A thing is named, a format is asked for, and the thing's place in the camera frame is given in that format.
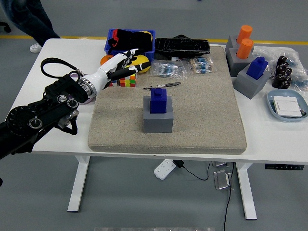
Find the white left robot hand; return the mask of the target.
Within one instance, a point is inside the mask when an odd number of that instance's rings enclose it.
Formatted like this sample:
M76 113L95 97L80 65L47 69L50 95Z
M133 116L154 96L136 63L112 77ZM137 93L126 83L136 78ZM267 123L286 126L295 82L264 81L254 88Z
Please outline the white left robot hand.
M151 62L149 61L137 65L131 64L131 59L139 53L138 49L132 49L116 54L101 65L96 73L81 77L78 84L86 91L89 98L95 97L112 81L128 77L150 67Z

